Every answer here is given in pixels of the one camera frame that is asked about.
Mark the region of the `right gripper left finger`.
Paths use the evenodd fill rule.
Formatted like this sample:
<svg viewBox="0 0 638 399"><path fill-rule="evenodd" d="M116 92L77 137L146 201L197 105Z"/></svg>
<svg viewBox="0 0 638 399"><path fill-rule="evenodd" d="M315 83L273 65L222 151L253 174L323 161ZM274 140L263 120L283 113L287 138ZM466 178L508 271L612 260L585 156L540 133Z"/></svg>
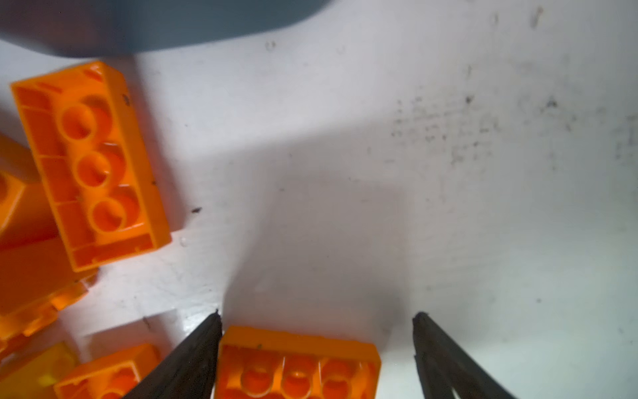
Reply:
<svg viewBox="0 0 638 399"><path fill-rule="evenodd" d="M126 398L211 398L223 324L210 314Z"/></svg>

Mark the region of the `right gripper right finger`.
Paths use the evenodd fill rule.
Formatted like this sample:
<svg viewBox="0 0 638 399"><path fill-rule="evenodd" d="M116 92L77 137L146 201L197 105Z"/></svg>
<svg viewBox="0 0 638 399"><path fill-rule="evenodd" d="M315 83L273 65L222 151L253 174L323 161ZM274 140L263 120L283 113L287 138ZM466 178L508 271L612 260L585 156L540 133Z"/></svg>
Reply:
<svg viewBox="0 0 638 399"><path fill-rule="evenodd" d="M413 343L425 398L514 399L425 312L413 317Z"/></svg>

